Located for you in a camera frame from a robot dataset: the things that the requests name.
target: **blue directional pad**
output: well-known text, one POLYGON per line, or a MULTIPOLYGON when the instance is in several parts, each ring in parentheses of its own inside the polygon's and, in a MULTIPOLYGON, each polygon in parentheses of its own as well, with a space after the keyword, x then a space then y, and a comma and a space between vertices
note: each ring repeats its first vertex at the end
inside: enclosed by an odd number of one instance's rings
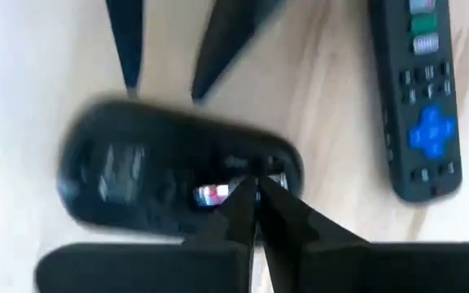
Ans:
POLYGON ((457 122, 441 115, 437 106, 426 107, 419 125, 409 131, 409 144, 423 150, 427 159, 439 159, 445 154, 445 144, 456 135, 457 122))

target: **wood grain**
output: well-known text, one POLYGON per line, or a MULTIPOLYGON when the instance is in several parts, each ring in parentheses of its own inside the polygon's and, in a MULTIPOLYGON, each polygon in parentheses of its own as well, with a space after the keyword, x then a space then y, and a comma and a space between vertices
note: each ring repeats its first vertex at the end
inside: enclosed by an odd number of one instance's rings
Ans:
MULTIPOLYGON (((429 208, 389 187, 365 0, 288 1, 199 110, 189 89, 212 0, 150 0, 141 93, 290 139, 305 201, 364 238, 469 240, 469 0, 450 3, 465 177, 429 208)), ((0 292, 33 291, 39 257, 66 243, 177 241, 79 226, 55 191, 70 121, 125 90, 109 25, 101 0, 0 0, 0 292)), ((270 291, 261 252, 254 271, 254 290, 270 291)))

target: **black plastic piece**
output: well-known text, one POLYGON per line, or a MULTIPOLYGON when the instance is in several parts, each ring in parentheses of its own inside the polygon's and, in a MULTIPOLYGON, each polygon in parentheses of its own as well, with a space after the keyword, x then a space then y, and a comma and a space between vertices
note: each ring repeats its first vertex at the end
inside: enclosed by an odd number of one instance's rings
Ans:
POLYGON ((410 32, 410 23, 416 15, 410 14, 409 3, 408 0, 369 0, 369 10, 390 179, 402 199, 424 203, 452 193, 461 184, 458 110, 449 2, 436 1, 432 13, 438 19, 439 50, 426 55, 414 52, 415 36, 410 32), (439 158, 410 147, 409 131, 421 122, 424 110, 429 107, 440 109, 455 125, 454 136, 443 144, 444 154, 439 158), (454 173, 442 175, 439 169, 447 162, 457 162, 454 173), (420 177, 420 170, 425 169, 427 174, 420 177))
POLYGON ((216 0, 202 40, 191 96, 200 102, 283 0, 216 0))
POLYGON ((182 245, 82 244, 45 256, 41 293, 249 292, 256 218, 276 293, 469 292, 469 243, 368 243, 267 177, 247 178, 182 245))
POLYGON ((69 133, 59 193, 79 221, 193 234, 211 212, 197 208, 194 188, 268 175, 253 166, 269 157, 281 162, 289 190, 299 196, 301 158, 283 139, 161 107, 109 101, 86 111, 69 133), (231 166, 228 158, 247 163, 231 166))
POLYGON ((142 64, 144 0, 106 0, 126 88, 135 90, 142 64))

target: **black remote control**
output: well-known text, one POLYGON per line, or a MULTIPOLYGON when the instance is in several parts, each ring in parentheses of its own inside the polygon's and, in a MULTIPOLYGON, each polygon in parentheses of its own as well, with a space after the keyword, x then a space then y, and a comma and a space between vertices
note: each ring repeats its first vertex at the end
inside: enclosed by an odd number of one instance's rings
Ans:
MULTIPOLYGON (((73 125, 58 187, 79 221, 178 236, 193 234, 215 208, 197 201, 197 189, 284 173, 290 192, 300 196, 302 166, 294 146, 271 133, 112 100, 73 125)), ((203 193, 212 198, 218 190, 203 193)))
POLYGON ((422 203, 462 181, 448 0, 369 0, 390 178, 422 203))

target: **remote button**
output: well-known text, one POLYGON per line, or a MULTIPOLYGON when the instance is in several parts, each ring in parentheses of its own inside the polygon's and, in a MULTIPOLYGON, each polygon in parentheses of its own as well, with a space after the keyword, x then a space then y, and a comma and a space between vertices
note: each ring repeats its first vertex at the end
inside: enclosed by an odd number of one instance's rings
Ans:
POLYGON ((439 34, 430 33, 416 37, 413 46, 417 56, 436 53, 439 50, 439 34))
POLYGON ((425 66, 415 70, 415 79, 417 82, 431 81, 435 77, 436 69, 433 65, 425 66))
POLYGON ((447 97, 452 94, 452 82, 450 80, 446 80, 443 84, 443 93, 447 97))
POLYGON ((410 70, 401 72, 400 81, 402 85, 410 85, 412 83, 412 72, 410 70))
POLYGON ((435 93, 436 91, 434 90, 433 84, 428 85, 427 88, 424 90, 424 96, 428 99, 433 99, 435 93))
POLYGON ((403 103, 407 105, 415 105, 417 103, 417 92, 414 89, 405 91, 403 103))
POLYGON ((424 156, 430 160, 439 159, 445 154, 443 151, 443 144, 435 142, 430 146, 424 148, 424 156))
POLYGON ((433 125, 441 120, 441 111, 438 107, 427 107, 423 110, 423 121, 433 125))
POLYGON ((452 75, 452 63, 445 61, 441 64, 441 74, 445 77, 452 75))
POLYGON ((388 162, 392 162, 394 160, 394 151, 391 149, 387 149, 387 160, 388 162))
POLYGON ((409 130, 409 144, 421 149, 427 159, 439 159, 445 154, 445 143, 456 135, 457 122, 445 119, 438 107, 423 110, 419 125, 409 130))
POLYGON ((392 138, 390 136, 390 133, 386 133, 384 135, 384 141, 387 143, 387 147, 390 147, 390 145, 392 144, 392 138))
POLYGON ((421 168, 421 169, 414 170, 411 176, 412 176, 412 181, 427 183, 427 182, 430 182, 431 174, 427 168, 421 168))
POLYGON ((412 15, 432 12, 435 9, 436 0, 410 0, 410 13, 412 15))
POLYGON ((442 164, 439 166, 440 175, 454 175, 457 172, 457 166, 454 162, 442 164))
POLYGON ((434 33, 437 30, 437 14, 415 16, 410 25, 410 31, 417 36, 424 33, 434 33))

